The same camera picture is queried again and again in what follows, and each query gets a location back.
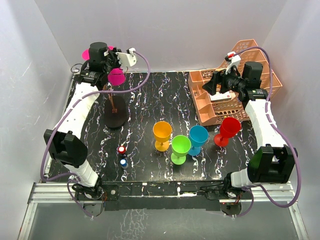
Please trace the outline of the pink wine glass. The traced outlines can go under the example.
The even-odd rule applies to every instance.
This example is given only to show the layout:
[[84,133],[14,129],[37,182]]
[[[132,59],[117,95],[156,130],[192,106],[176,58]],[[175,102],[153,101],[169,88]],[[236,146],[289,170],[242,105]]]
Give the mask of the pink wine glass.
[[[113,50],[114,47],[110,45],[110,46],[108,46],[108,48],[109,48],[110,50]],[[85,61],[87,61],[87,60],[90,59],[89,49],[88,49],[88,48],[83,51],[83,53],[81,54],[81,57],[82,57],[82,59],[85,60]]]
[[112,69],[108,74],[107,79],[112,86],[120,86],[126,80],[124,71],[121,68]]

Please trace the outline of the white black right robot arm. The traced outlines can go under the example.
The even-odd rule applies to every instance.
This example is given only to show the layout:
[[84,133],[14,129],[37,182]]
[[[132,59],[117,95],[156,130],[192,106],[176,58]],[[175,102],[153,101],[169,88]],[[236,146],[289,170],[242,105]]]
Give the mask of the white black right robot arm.
[[231,172],[225,178],[223,194],[233,199],[240,194],[242,187],[253,184],[285,184],[295,166],[295,148],[290,148],[285,138],[275,129],[276,122],[267,99],[267,90],[261,88],[263,65],[247,61],[242,73],[232,65],[228,69],[214,71],[203,89],[210,94],[233,91],[249,116],[257,142],[257,151],[246,169]]

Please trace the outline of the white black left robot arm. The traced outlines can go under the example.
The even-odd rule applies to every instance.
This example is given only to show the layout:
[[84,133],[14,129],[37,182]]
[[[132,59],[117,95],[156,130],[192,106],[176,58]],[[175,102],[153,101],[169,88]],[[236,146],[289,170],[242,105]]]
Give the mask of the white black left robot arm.
[[91,43],[87,55],[79,74],[74,77],[77,84],[64,115],[54,129],[47,129],[44,133],[44,154],[67,168],[86,188],[86,194],[97,200],[103,195],[104,188],[98,184],[99,176],[87,160],[88,148],[81,141],[82,128],[105,85],[122,85],[125,82],[123,68],[135,65],[137,56],[133,48],[122,52],[104,42]]

